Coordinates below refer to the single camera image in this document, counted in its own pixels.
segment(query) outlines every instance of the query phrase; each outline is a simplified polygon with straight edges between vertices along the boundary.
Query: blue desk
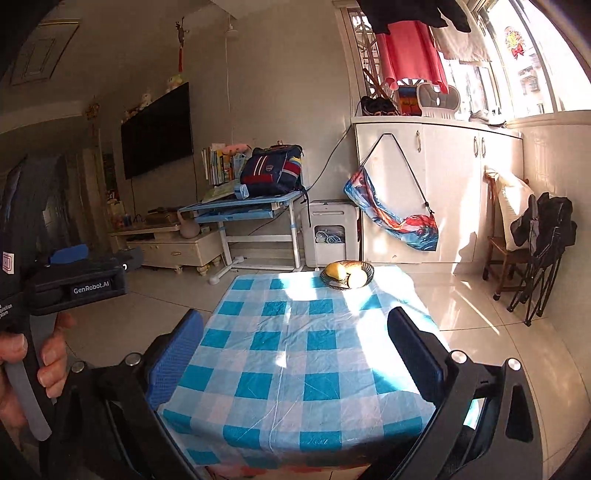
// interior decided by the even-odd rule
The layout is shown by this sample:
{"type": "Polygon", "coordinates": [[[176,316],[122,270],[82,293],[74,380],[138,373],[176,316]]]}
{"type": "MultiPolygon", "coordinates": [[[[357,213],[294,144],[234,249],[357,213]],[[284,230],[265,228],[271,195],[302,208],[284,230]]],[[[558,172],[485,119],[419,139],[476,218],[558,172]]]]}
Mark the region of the blue desk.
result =
{"type": "Polygon", "coordinates": [[[301,192],[289,192],[276,197],[256,197],[246,200],[217,200],[208,203],[196,203],[183,207],[179,212],[196,212],[197,223],[217,223],[226,267],[220,270],[215,276],[209,278],[209,283],[219,283],[221,276],[225,275],[231,268],[251,268],[253,270],[280,270],[280,271],[301,271],[300,251],[297,245],[296,219],[294,215],[294,201],[301,197],[301,192]],[[248,235],[248,236],[227,236],[224,222],[237,220],[260,220],[276,218],[283,210],[290,211],[290,234],[289,235],[248,235]],[[291,242],[294,251],[294,265],[251,265],[245,264],[244,257],[232,259],[229,242],[291,242]]]}

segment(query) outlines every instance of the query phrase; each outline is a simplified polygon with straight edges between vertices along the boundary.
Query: person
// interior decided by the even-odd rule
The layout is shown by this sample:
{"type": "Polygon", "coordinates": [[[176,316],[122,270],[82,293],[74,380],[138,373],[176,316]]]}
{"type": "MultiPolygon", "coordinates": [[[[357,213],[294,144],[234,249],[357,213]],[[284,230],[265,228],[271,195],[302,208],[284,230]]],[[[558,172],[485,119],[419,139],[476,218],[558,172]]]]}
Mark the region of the person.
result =
{"type": "MultiPolygon", "coordinates": [[[[60,312],[56,318],[53,334],[43,343],[41,359],[43,364],[37,372],[39,383],[45,388],[49,398],[57,398],[66,383],[66,340],[64,331],[76,324],[74,317],[68,312],[60,312]]],[[[27,340],[24,335],[0,333],[0,365],[3,362],[14,363],[25,358],[27,340]]],[[[12,390],[4,369],[0,368],[0,421],[16,440],[20,430],[27,425],[27,419],[21,405],[12,390]]]]}

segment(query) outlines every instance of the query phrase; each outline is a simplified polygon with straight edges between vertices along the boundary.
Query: white storage bin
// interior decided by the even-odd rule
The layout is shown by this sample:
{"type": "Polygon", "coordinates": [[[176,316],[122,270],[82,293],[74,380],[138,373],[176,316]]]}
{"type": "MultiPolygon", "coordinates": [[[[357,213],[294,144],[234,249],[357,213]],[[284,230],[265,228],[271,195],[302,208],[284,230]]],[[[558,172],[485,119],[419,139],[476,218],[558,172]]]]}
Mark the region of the white storage bin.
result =
{"type": "Polygon", "coordinates": [[[302,210],[301,224],[308,267],[325,267],[339,260],[359,259],[359,209],[342,200],[310,203],[310,224],[302,210]]]}

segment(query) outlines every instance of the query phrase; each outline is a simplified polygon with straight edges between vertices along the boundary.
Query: cushion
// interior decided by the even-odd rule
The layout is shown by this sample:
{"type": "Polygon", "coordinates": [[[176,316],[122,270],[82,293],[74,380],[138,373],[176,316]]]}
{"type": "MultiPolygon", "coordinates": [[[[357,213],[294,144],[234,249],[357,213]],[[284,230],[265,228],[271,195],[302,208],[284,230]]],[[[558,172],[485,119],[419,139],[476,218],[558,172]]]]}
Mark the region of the cushion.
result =
{"type": "Polygon", "coordinates": [[[528,199],[534,192],[523,180],[518,179],[511,172],[498,173],[495,178],[496,193],[499,198],[501,215],[503,217],[503,230],[507,251],[519,250],[511,234],[511,223],[521,217],[528,207],[528,199]]]}

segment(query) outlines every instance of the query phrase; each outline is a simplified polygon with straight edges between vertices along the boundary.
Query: metal screw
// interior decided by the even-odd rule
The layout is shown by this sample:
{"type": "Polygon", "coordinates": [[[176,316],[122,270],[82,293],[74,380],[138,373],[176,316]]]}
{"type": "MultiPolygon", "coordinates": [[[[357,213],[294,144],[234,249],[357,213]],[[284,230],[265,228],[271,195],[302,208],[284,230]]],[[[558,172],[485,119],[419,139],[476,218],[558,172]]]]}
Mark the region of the metal screw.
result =
{"type": "Polygon", "coordinates": [[[509,358],[509,361],[507,362],[507,364],[509,365],[509,368],[511,368],[512,370],[515,370],[516,372],[518,372],[519,369],[521,368],[521,363],[516,358],[509,358]]]}
{"type": "Polygon", "coordinates": [[[454,350],[452,352],[452,360],[457,364],[464,364],[468,360],[468,356],[461,350],[454,350]]]}
{"type": "Polygon", "coordinates": [[[84,362],[76,362],[76,363],[74,363],[74,365],[72,365],[72,371],[75,374],[79,374],[80,372],[82,372],[84,370],[85,366],[86,365],[84,362]]]}
{"type": "Polygon", "coordinates": [[[142,361],[142,356],[139,353],[130,353],[125,357],[125,365],[129,367],[135,367],[142,361]]]}

